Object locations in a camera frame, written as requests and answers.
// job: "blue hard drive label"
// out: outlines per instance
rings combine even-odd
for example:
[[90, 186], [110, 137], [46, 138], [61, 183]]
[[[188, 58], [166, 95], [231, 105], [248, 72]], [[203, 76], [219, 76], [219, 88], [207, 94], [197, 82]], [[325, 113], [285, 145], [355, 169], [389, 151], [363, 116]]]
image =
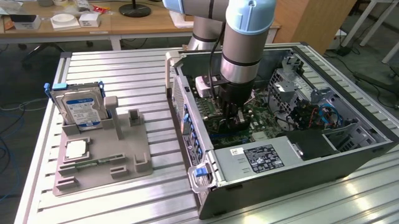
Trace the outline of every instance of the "blue hard drive label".
[[284, 166], [272, 145], [247, 149], [244, 150], [244, 154], [255, 173], [261, 173], [267, 170]]
[[66, 101], [66, 107], [77, 126], [90, 127], [100, 124], [98, 112], [93, 109], [93, 105], [94, 100], [92, 98]]

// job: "wooden cabinet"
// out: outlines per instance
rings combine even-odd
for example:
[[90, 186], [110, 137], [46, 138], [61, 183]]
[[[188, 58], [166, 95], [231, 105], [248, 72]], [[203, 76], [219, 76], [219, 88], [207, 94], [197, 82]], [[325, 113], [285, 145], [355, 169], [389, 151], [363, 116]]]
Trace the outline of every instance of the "wooden cabinet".
[[275, 21], [281, 24], [273, 43], [307, 42], [321, 54], [356, 0], [277, 0]]

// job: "desk lamp base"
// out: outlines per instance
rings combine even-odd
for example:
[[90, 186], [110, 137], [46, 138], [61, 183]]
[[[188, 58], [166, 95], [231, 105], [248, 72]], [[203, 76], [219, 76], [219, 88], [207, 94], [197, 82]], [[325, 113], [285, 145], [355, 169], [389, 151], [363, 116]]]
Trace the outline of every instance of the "desk lamp base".
[[133, 8], [132, 4], [126, 4], [118, 7], [118, 12], [128, 17], [144, 17], [150, 14], [150, 8], [140, 4], [136, 4], [136, 7]]

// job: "green circuit board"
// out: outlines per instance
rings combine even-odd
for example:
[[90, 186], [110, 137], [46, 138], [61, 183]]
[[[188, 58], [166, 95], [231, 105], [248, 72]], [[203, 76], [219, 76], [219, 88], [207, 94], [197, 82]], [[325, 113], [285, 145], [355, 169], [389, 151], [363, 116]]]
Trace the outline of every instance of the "green circuit board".
[[271, 139], [288, 128], [284, 123], [283, 127], [277, 124], [260, 90], [253, 91], [252, 99], [244, 105], [244, 111], [252, 111], [253, 115], [249, 127], [237, 133], [219, 133], [223, 116], [212, 98], [196, 96], [196, 104], [215, 149]]

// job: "aluminum workbench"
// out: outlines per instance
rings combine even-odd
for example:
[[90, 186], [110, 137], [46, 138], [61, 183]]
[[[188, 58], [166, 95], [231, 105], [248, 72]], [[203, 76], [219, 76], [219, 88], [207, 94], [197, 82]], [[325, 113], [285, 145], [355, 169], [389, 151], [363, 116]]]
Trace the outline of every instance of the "aluminum workbench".
[[[297, 47], [399, 134], [399, 121], [392, 115], [309, 47], [301, 44]], [[399, 148], [371, 160], [343, 179], [217, 218], [197, 219], [164, 94], [164, 55], [172, 50], [180, 48], [73, 53], [60, 59], [54, 82], [73, 84], [101, 79], [106, 96], [118, 97], [117, 113], [132, 108], [144, 113], [153, 174], [54, 197], [50, 190], [62, 119], [49, 100], [14, 223], [308, 224], [397, 221]], [[325, 85], [305, 67], [304, 76], [316, 87]]]

